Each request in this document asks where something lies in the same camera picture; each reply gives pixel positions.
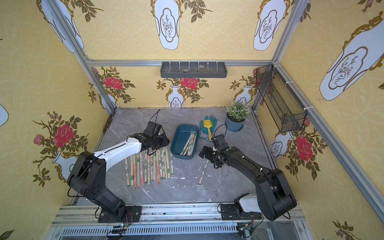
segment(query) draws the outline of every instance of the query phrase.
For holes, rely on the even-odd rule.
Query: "robotic arm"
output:
[[[229,147],[222,134],[214,137],[212,142],[214,149],[205,146],[199,156],[210,160],[214,164],[214,168],[222,167],[223,164],[236,168],[249,178],[256,187],[257,198],[253,196],[254,201],[249,196],[236,199],[238,203],[235,206],[238,208],[239,215],[244,212],[251,212],[247,209],[252,209],[252,207],[255,209],[255,206],[249,206],[255,200],[258,202],[261,212],[270,221],[296,207],[296,199],[281,170],[271,170],[255,163],[245,156],[239,148]]]
[[[68,177],[67,184],[84,197],[101,206],[111,215],[122,219],[125,216],[125,202],[105,186],[105,173],[113,165],[143,150],[153,151],[165,147],[169,140],[164,132],[159,135],[161,125],[148,122],[143,133],[135,133],[108,149],[90,153],[82,152]]]

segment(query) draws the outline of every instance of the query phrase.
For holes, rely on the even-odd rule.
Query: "yellow toy shovel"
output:
[[[208,129],[209,141],[212,141],[212,133],[211,133],[211,127],[213,126],[212,121],[210,119],[204,120],[203,124],[204,124],[204,127],[206,127]]]

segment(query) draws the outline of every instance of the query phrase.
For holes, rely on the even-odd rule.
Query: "bundle of chopsticks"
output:
[[[192,155],[196,143],[196,138],[197,132],[191,132],[183,150],[180,153],[181,156],[189,157]]]
[[[137,189],[138,186],[143,187],[144,184],[149,185],[156,180],[157,184],[160,184],[160,179],[171,178],[174,175],[170,147],[166,146],[152,153],[150,151],[148,155],[146,151],[142,151],[125,159],[128,186]]]

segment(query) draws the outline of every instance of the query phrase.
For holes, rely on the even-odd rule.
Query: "potted plant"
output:
[[[243,102],[229,104],[227,106],[227,119],[225,120],[227,128],[234,132],[240,131],[248,113],[250,113],[249,106]]]

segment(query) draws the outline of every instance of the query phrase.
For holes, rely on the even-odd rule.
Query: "gray marble tabletop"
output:
[[[106,149],[124,141],[128,135],[143,132],[151,116],[157,109],[117,109],[106,133],[101,149]],[[200,109],[161,109],[157,122],[161,124],[172,142],[176,127],[180,124],[192,124],[199,127],[200,120],[213,115],[218,119],[217,127],[225,123],[224,108]],[[217,130],[216,135],[224,134],[225,127]],[[239,132],[227,131],[225,140],[229,146],[237,146],[246,156],[255,162],[270,167],[260,136],[251,115]],[[143,188],[127,186],[125,162],[121,161],[106,173],[106,185],[127,204],[169,203],[169,202],[226,202],[233,201],[244,193],[255,193],[255,186],[238,170],[223,165],[214,169],[208,164],[202,184],[199,186],[206,160],[199,157],[203,146],[213,146],[204,139],[199,139],[196,154],[191,160],[174,158],[174,176],[153,182]]]

